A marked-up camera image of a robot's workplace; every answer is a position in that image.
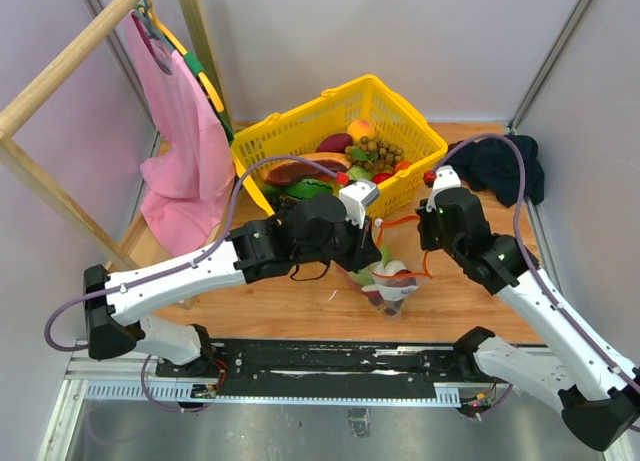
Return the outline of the white mushroom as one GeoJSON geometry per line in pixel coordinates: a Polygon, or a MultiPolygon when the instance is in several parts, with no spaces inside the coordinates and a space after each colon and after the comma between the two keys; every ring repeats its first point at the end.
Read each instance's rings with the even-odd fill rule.
{"type": "Polygon", "coordinates": [[[378,262],[369,267],[372,276],[375,279],[379,279],[381,282],[385,282],[389,278],[402,278],[406,274],[410,274],[411,271],[407,269],[406,265],[398,260],[391,260],[387,263],[378,262]]]}

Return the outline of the clear zip top bag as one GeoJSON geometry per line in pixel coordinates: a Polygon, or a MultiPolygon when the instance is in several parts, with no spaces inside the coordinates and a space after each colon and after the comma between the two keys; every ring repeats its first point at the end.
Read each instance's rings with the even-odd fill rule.
{"type": "Polygon", "coordinates": [[[348,286],[386,318],[397,318],[407,299],[433,279],[427,252],[419,238],[411,237],[418,221],[417,215],[376,219],[372,236],[381,259],[355,272],[338,269],[348,286]]]}

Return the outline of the red chili pepper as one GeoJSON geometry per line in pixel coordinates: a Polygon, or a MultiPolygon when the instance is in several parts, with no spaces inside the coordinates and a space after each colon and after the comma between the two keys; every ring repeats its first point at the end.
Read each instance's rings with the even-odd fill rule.
{"type": "Polygon", "coordinates": [[[385,287],[399,293],[412,293],[418,289],[418,283],[415,277],[389,278],[385,280],[385,287]]]}

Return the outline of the orange fruit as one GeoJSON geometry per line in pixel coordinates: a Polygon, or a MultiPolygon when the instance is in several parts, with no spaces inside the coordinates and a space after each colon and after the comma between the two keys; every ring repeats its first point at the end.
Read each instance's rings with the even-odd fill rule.
{"type": "Polygon", "coordinates": [[[394,166],[394,172],[399,173],[401,171],[409,169],[411,166],[412,166],[412,163],[410,161],[402,160],[394,166]]]}

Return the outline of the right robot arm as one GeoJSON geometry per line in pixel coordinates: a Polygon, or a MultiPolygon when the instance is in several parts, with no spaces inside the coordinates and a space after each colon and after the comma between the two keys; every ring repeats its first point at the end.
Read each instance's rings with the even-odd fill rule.
{"type": "Polygon", "coordinates": [[[475,283],[516,311],[557,360],[549,362],[476,327],[455,344],[455,373],[506,381],[557,411],[571,433],[604,452],[639,418],[639,369],[565,300],[537,259],[511,235],[490,230],[479,198],[434,183],[417,209],[425,251],[443,250],[475,283]]]}

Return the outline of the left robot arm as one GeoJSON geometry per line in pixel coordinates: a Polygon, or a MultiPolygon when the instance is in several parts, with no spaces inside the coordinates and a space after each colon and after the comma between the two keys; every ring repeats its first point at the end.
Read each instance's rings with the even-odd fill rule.
{"type": "Polygon", "coordinates": [[[96,295],[84,303],[88,353],[94,360],[145,353],[200,377],[214,364],[206,329],[158,318],[156,310],[208,291],[286,276],[307,263],[335,263],[355,272],[381,258],[369,217],[353,221],[337,197],[316,195],[187,255],[127,272],[86,270],[85,289],[96,295]]]}

